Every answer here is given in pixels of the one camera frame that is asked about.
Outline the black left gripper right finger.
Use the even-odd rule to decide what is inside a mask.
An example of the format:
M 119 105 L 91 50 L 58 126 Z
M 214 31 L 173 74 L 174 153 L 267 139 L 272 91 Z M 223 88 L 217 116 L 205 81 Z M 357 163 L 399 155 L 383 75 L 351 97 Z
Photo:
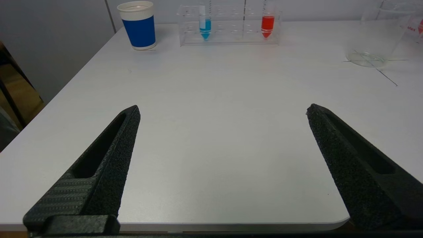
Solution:
M 311 104 L 306 115 L 355 227 L 422 229 L 420 181 L 329 109 Z

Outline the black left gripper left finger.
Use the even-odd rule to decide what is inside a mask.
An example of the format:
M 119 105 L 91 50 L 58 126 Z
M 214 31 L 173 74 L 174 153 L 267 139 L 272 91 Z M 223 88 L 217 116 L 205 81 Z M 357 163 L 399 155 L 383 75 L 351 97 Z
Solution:
M 118 234 L 117 220 L 140 122 L 122 110 L 24 215 L 28 234 Z

